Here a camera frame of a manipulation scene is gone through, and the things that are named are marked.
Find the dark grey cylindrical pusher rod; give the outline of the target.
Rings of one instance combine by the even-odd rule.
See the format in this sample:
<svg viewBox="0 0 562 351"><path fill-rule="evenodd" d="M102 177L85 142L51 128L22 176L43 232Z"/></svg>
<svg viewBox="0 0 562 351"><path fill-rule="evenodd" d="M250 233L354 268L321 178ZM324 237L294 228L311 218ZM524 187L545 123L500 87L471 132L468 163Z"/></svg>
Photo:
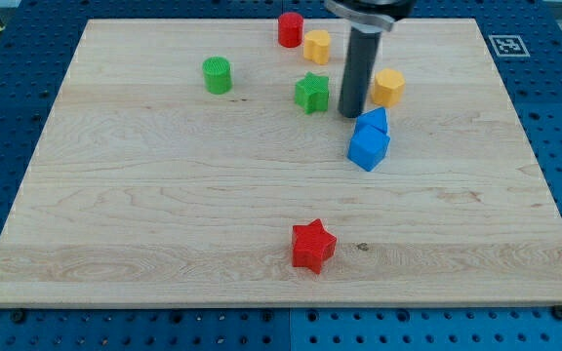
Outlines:
<svg viewBox="0 0 562 351"><path fill-rule="evenodd" d="M344 117L356 118L363 112L381 33L381 29L366 24L353 23L350 27L338 103Z"/></svg>

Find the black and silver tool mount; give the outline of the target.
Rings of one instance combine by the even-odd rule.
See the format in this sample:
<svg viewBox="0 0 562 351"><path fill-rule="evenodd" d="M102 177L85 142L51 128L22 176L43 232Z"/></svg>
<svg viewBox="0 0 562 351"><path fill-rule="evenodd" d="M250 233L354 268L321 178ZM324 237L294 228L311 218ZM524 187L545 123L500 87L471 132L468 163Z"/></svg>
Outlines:
<svg viewBox="0 0 562 351"><path fill-rule="evenodd" d="M325 8L364 32L391 31L407 18L417 0L325 0Z"/></svg>

